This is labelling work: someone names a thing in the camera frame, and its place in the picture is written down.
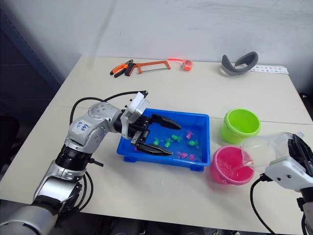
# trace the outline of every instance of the orange handle pliers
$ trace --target orange handle pliers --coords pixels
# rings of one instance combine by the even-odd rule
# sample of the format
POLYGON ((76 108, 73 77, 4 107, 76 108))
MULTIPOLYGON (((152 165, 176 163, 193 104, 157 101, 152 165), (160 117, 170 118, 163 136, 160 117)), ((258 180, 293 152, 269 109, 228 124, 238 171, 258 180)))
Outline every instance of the orange handle pliers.
POLYGON ((126 69, 128 68, 128 65, 131 64, 132 62, 133 62, 133 60, 129 60, 126 63, 120 64, 119 66, 112 69, 112 71, 110 72, 110 75, 114 74, 114 77, 118 77, 118 76, 122 75, 126 71, 126 69))

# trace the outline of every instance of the green toy fish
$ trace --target green toy fish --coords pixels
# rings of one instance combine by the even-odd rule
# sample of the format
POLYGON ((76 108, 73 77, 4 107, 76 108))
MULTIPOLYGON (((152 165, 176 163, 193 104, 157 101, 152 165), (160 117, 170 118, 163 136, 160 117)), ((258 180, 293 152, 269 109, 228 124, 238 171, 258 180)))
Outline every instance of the green toy fish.
POLYGON ((163 142, 163 141, 160 141, 158 138, 155 138, 155 141, 153 141, 153 144, 158 145, 160 142, 163 142))
POLYGON ((195 147, 197 147, 197 148, 199 148, 199 146, 198 146, 198 140, 196 140, 196 141, 189 141, 188 142, 188 144, 190 145, 190 146, 195 146, 195 147))
POLYGON ((171 142, 173 142, 173 140, 171 140, 171 138, 167 138, 164 146, 168 148, 169 146, 171 146, 171 142))
POLYGON ((172 135, 172 139, 175 140, 175 141, 180 142, 182 140, 182 137, 181 136, 177 136, 177 135, 172 135))

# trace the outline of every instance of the blue plastic tray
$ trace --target blue plastic tray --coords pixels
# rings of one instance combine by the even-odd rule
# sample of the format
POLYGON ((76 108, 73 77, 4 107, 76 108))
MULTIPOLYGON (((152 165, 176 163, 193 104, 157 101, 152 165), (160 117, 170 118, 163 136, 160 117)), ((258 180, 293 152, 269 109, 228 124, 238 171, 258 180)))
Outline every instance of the blue plastic tray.
POLYGON ((143 113, 146 116, 152 114, 159 114, 166 116, 178 122, 181 125, 180 130, 172 130, 160 126, 158 123, 149 125, 148 129, 150 133, 148 135, 146 143, 153 143, 157 138, 161 140, 159 145, 164 147, 166 139, 170 138, 173 134, 181 136, 180 142, 173 140, 170 142, 170 146, 167 148, 172 151, 171 156, 155 156, 141 151, 137 151, 135 146, 130 144, 130 140, 121 138, 117 153, 124 155, 124 161, 126 162, 150 162, 160 163, 167 165, 177 165, 182 167, 189 167, 194 171, 203 171, 205 166, 210 165, 210 133, 209 133, 209 116, 206 114, 193 114, 182 113, 158 109, 146 109, 143 113), (187 130, 193 132, 193 136, 190 139, 186 138, 187 130), (189 141, 198 141, 198 147, 188 144, 189 141), (181 159, 179 153, 188 153, 186 159, 181 159), (190 155, 194 155, 194 160, 190 160, 190 155))

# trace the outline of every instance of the white wall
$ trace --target white wall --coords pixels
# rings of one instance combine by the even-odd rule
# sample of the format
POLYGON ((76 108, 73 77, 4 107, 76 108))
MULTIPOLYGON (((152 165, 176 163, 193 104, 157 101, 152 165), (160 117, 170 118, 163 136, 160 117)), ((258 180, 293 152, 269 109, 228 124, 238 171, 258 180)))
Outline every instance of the white wall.
POLYGON ((1 8, 61 79, 81 54, 235 61, 254 50, 260 64, 286 66, 299 91, 313 85, 311 0, 1 0, 1 8))

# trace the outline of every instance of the pink liquid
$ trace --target pink liquid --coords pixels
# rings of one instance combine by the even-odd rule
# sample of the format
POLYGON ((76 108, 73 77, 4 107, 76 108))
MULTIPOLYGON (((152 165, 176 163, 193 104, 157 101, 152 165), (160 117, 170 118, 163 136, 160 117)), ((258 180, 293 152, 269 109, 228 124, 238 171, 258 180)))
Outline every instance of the pink liquid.
POLYGON ((239 176, 239 170, 244 167, 244 165, 232 166, 229 163, 223 161, 223 159, 217 158, 217 165, 223 174, 233 180, 236 180, 239 176))

